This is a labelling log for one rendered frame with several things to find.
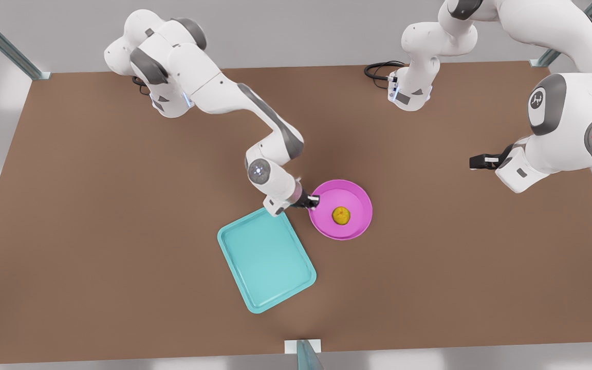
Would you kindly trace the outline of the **pink round plate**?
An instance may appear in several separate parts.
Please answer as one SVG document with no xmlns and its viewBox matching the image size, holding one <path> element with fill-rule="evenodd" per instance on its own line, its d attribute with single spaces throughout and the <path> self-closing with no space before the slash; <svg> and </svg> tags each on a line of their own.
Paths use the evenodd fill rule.
<svg viewBox="0 0 592 370">
<path fill-rule="evenodd" d="M 309 210 L 315 229 L 336 241 L 360 236 L 372 221 L 372 203 L 359 185 L 342 179 L 322 183 L 314 191 L 319 204 Z"/>
</svg>

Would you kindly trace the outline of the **teal rectangular tray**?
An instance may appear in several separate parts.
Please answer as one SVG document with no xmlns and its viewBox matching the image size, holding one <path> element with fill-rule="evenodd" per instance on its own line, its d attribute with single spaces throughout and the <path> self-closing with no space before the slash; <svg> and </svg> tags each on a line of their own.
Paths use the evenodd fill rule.
<svg viewBox="0 0 592 370">
<path fill-rule="evenodd" d="M 261 208 L 221 227 L 220 245 L 244 303 L 260 314 L 312 286 L 317 272 L 286 213 Z"/>
</svg>

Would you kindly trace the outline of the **silver frame post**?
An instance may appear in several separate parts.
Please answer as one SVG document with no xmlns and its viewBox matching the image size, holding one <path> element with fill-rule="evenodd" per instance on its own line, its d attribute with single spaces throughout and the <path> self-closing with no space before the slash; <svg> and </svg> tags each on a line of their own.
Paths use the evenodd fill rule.
<svg viewBox="0 0 592 370">
<path fill-rule="evenodd" d="M 284 341 L 284 353 L 296 354 L 298 370 L 324 370 L 318 354 L 321 353 L 320 339 Z"/>
<path fill-rule="evenodd" d="M 18 48 L 0 33 L 0 52 L 4 54 L 19 70 L 34 81 L 49 80 L 50 72 L 40 71 Z"/>
<path fill-rule="evenodd" d="M 592 72 L 592 2 L 580 10 L 571 0 L 535 0 L 528 26 L 533 34 L 526 44 L 547 48 L 530 66 L 550 66 L 564 54 L 578 72 Z"/>
</svg>

